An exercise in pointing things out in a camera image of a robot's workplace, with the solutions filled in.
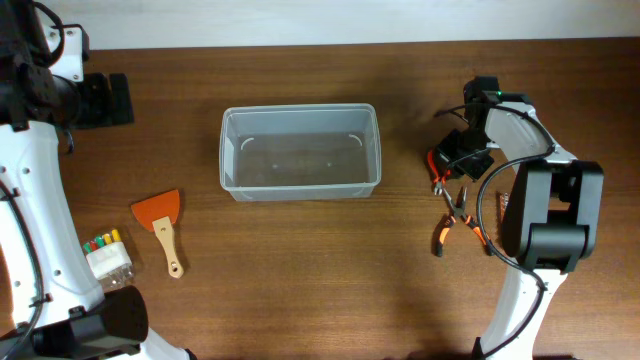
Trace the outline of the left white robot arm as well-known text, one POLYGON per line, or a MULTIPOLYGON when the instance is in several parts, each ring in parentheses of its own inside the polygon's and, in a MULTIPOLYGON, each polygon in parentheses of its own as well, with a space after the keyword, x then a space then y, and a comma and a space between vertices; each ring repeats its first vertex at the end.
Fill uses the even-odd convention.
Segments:
POLYGON ((64 193, 59 142, 127 125, 127 77, 85 73, 89 38, 44 4, 1 5, 1 250, 14 329, 5 359, 188 359, 149 325, 132 286, 105 291, 82 250, 64 193))

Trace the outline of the clear plastic container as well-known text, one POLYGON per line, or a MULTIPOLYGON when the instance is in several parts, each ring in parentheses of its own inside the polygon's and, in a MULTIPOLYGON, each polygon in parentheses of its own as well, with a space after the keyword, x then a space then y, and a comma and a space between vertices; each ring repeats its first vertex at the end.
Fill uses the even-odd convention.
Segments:
POLYGON ((376 110, 366 103, 229 108, 219 172, 239 202, 367 198, 382 178, 376 110))

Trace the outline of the small red cutting pliers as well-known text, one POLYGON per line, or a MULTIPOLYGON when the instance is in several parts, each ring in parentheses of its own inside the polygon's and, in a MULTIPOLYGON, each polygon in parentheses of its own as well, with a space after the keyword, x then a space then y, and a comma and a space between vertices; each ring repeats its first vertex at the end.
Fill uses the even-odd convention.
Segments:
POLYGON ((433 192, 436 196, 439 196, 443 193, 443 190, 445 189, 445 185, 448 180, 448 177, 451 174, 451 171, 446 168, 440 169, 437 166, 435 161, 435 151, 433 149, 431 149, 427 153, 427 165, 433 177, 432 179, 433 192))

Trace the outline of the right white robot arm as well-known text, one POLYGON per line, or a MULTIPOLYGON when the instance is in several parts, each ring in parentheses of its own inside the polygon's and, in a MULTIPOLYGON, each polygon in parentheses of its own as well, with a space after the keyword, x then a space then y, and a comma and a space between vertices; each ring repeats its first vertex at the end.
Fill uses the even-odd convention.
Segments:
POLYGON ((452 130, 427 154, 433 191, 450 209, 434 250, 442 254, 451 228, 463 223, 487 255, 506 264, 493 318, 471 356, 530 359, 553 296, 595 248, 604 171, 563 148, 530 98, 502 91, 497 78, 475 77, 463 96, 463 104, 448 112, 466 129, 452 130), (483 223, 483 200, 490 183, 508 169, 515 180, 494 244, 483 223))

